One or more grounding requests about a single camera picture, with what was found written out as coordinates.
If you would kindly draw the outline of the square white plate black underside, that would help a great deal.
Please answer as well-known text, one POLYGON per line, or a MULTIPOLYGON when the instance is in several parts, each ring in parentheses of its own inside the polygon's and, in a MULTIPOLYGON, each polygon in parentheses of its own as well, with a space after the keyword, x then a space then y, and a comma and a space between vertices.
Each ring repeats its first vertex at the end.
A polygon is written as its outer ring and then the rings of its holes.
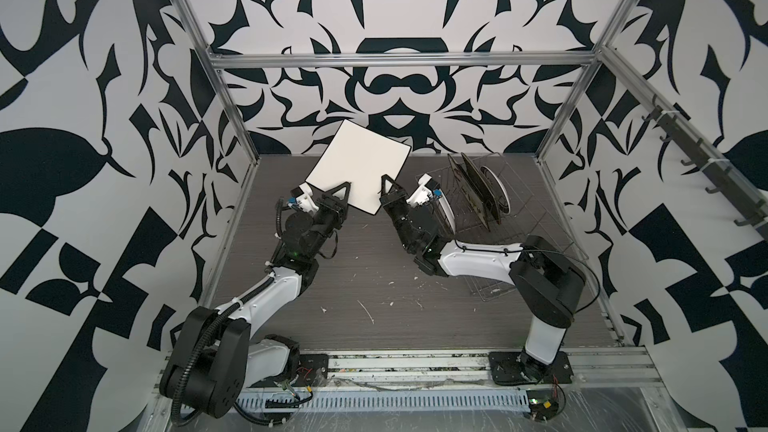
POLYGON ((343 121, 306 182, 328 192, 349 182, 348 204, 369 215, 381 207, 381 177, 396 179, 411 147, 351 121, 343 121))

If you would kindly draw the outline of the black plate orange rim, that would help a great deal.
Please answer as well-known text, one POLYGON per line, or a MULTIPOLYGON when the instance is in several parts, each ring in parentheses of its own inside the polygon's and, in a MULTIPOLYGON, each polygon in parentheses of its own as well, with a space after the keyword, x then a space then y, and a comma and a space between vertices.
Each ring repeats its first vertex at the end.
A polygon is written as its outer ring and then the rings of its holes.
POLYGON ((465 153, 461 153, 462 164, 457 167, 457 177, 461 179, 461 188, 481 222, 489 228, 489 221, 501 221, 501 208, 498 196, 491 188, 489 178, 465 153))

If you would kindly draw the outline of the square floral plate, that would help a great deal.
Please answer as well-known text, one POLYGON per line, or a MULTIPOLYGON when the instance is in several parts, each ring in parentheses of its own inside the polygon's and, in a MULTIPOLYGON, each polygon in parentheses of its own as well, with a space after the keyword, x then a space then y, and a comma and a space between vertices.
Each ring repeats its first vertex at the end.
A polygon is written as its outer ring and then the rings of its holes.
POLYGON ((453 175, 454 199, 453 204, 459 208, 458 216, 462 218, 462 225, 467 228, 469 224, 486 226, 485 211, 482 201, 475 190, 469 176, 469 157, 461 153, 462 163, 454 156, 449 155, 449 166, 453 175))

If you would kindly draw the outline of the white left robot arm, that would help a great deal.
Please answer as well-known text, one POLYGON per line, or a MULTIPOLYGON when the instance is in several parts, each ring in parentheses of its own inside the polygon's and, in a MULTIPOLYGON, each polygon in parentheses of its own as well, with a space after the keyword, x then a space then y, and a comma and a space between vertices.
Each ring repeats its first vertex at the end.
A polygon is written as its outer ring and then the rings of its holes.
POLYGON ((270 424, 241 409, 238 398, 244 387, 263 381, 290 391, 299 345, 275 334, 258 343, 252 338, 312 284, 325 256, 323 245, 337 239, 347 218, 350 192, 350 183, 343 182, 313 199, 311 189, 302 186, 288 202, 277 202, 278 242, 264 278, 225 304, 199 306, 187 316, 159 386, 171 401, 173 426, 184 427, 202 414, 219 418, 231 409, 257 425, 270 424))

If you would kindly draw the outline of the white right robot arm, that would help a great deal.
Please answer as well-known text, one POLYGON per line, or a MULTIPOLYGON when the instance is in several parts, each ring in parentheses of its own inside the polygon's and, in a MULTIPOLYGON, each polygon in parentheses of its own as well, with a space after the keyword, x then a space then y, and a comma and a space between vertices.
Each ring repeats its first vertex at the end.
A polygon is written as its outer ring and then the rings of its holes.
POLYGON ((379 201, 420 271, 511 285, 529 308, 532 319, 522 350, 489 355, 495 384, 565 381, 570 365, 561 348, 587 285, 582 268, 537 235, 510 244, 458 240, 451 229, 450 204, 429 175, 412 193, 383 175, 379 201))

